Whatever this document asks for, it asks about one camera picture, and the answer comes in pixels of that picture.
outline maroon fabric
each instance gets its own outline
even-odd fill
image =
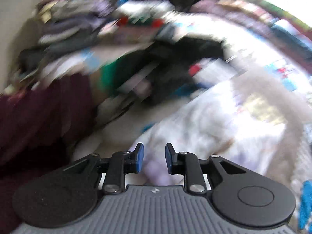
[[[20,223],[14,191],[68,163],[65,146],[91,130],[94,114],[88,77],[81,74],[44,90],[0,97],[0,233]]]

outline silver screw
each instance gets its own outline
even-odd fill
[[[104,191],[108,193],[115,193],[119,190],[119,187],[117,185],[105,185]]]
[[[190,190],[191,190],[192,192],[198,193],[198,192],[203,192],[203,191],[205,191],[205,188],[204,188],[202,185],[191,185],[191,186],[190,186]]]

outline white logo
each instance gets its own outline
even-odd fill
[[[153,193],[158,193],[158,192],[160,192],[160,190],[158,189],[158,188],[154,188],[154,189],[152,189],[151,190]]]

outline dark red cloth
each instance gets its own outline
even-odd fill
[[[94,114],[89,80],[81,74],[44,90],[0,96],[0,233],[20,223],[14,191],[68,163],[66,145],[92,129]]]

